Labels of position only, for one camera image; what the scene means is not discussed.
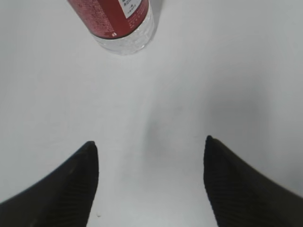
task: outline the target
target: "white surface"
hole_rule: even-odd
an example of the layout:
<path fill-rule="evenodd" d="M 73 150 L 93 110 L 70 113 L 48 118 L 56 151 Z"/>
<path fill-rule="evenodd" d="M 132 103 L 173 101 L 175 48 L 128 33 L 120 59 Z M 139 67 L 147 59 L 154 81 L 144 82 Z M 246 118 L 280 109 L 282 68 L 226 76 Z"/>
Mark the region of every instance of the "white surface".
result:
<path fill-rule="evenodd" d="M 303 1 L 152 1 L 157 33 L 128 57 L 66 1 L 0 1 L 0 201 L 94 140 L 89 227 L 214 227 L 208 134 L 303 195 Z"/>

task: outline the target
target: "bottle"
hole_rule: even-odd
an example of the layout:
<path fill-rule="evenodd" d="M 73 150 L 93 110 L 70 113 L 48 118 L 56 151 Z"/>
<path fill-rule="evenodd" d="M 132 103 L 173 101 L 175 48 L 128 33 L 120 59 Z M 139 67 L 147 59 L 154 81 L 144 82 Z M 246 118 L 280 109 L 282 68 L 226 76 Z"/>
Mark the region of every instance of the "bottle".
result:
<path fill-rule="evenodd" d="M 103 48 L 127 55 L 151 39 L 154 20 L 149 0 L 68 0 Z"/>

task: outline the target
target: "red label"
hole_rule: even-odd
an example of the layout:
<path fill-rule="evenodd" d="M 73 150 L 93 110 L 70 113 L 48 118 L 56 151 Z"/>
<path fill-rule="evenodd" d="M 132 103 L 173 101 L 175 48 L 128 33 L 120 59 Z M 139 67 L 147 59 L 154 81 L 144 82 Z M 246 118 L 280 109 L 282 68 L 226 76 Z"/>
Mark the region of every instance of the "red label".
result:
<path fill-rule="evenodd" d="M 145 19 L 149 0 L 68 0 L 89 31 L 104 39 L 132 33 Z"/>

